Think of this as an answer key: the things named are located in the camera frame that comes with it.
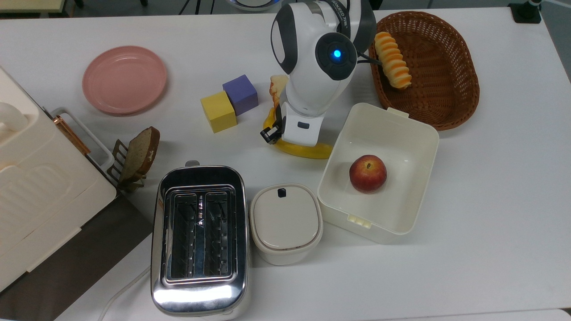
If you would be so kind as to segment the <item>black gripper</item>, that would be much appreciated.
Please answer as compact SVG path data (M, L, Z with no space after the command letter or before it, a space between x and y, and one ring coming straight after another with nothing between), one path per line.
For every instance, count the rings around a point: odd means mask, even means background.
M276 144L281 138L283 132L283 116L281 115L281 107L277 105L273 108L273 126L266 127L261 130L260 134L267 144Z

